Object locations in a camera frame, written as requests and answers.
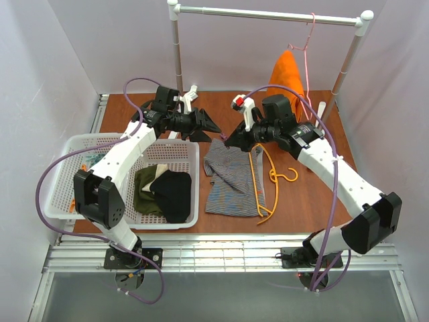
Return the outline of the purple clothespin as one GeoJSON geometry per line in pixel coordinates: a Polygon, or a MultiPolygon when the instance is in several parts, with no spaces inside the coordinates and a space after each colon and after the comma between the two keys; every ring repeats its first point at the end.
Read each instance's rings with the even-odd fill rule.
{"type": "Polygon", "coordinates": [[[223,133],[220,134],[220,137],[221,137],[222,141],[226,141],[229,138],[227,135],[225,135],[223,133]]]}

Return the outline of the yellow plastic hanger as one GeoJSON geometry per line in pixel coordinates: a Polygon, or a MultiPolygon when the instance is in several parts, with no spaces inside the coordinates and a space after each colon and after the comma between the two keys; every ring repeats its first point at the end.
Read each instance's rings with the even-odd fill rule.
{"type": "Polygon", "coordinates": [[[272,157],[270,156],[267,149],[260,143],[256,144],[251,149],[251,152],[248,153],[248,157],[249,157],[249,165],[250,165],[250,170],[251,170],[251,175],[252,175],[253,190],[254,190],[254,195],[255,195],[257,213],[258,213],[259,217],[261,218],[261,220],[257,223],[257,225],[262,225],[266,221],[268,221],[269,219],[272,218],[273,214],[275,213],[275,210],[278,207],[278,201],[279,201],[279,195],[280,195],[279,179],[282,178],[287,182],[295,182],[298,180],[299,174],[298,174],[298,171],[292,167],[289,167],[288,170],[294,173],[293,178],[288,178],[285,174],[278,173],[276,168],[275,168],[275,164],[272,160],[272,157]],[[252,159],[252,151],[255,150],[256,148],[262,149],[262,152],[266,155],[266,157],[269,161],[269,165],[271,166],[268,174],[269,174],[270,181],[274,184],[274,187],[275,187],[275,197],[274,197],[274,202],[273,202],[273,206],[271,209],[268,209],[266,206],[263,206],[259,202],[259,190],[257,188],[257,181],[256,181],[256,176],[255,176],[255,171],[254,171],[254,162],[252,159]]]}

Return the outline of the grey striped underwear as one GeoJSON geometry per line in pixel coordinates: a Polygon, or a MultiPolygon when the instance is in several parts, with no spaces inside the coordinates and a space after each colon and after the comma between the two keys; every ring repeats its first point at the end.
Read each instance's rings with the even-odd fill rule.
{"type": "Polygon", "coordinates": [[[243,152],[214,139],[204,156],[205,174],[211,189],[205,211],[231,217],[258,217],[257,204],[265,205],[264,188],[258,169],[261,149],[243,152]]]}

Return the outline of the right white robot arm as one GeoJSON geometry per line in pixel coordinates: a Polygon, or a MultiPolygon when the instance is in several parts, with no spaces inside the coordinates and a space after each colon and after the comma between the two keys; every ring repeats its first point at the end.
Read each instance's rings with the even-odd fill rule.
{"type": "Polygon", "coordinates": [[[312,233],[302,247],[286,255],[286,260],[305,265],[315,264],[319,256],[344,250],[366,254],[396,231],[400,197],[369,184],[334,151],[318,128],[310,122],[298,122],[287,97],[266,97],[263,108],[258,109],[253,99],[237,95],[231,107],[242,113],[244,120],[226,140],[226,146],[248,152],[256,144],[275,142],[315,173],[352,218],[338,227],[312,233]]]}

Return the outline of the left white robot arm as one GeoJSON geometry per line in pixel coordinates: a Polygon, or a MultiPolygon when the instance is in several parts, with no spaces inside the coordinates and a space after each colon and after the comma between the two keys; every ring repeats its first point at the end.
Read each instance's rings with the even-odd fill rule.
{"type": "Polygon", "coordinates": [[[136,108],[119,142],[101,161],[74,175],[76,212],[94,223],[121,252],[135,252],[141,246],[123,217],[125,202],[121,186],[145,150],[166,131],[177,132],[191,142],[208,142],[209,132],[220,132],[204,109],[192,106],[197,90],[193,85],[181,94],[176,89],[159,86],[152,100],[136,108]]]}

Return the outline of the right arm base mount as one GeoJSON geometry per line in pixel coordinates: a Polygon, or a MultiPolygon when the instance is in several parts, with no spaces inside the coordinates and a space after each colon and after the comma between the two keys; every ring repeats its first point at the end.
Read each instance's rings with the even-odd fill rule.
{"type": "MultiPolygon", "coordinates": [[[[322,257],[321,268],[327,268],[334,262],[336,253],[331,253],[322,257]]],[[[318,256],[314,256],[303,247],[300,248],[281,248],[274,258],[281,260],[282,268],[315,268],[318,256]]],[[[335,262],[333,268],[342,268],[343,261],[341,257],[335,262]]]]}

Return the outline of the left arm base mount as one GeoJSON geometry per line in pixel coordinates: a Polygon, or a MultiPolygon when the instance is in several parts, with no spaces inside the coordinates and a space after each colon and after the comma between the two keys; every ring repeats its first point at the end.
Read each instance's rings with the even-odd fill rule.
{"type": "MultiPolygon", "coordinates": [[[[143,256],[153,261],[159,268],[162,267],[163,249],[143,248],[139,250],[143,256]]],[[[105,253],[103,268],[107,270],[138,270],[140,268],[154,269],[147,260],[136,257],[128,252],[122,252],[115,248],[108,248],[105,253]]]]}

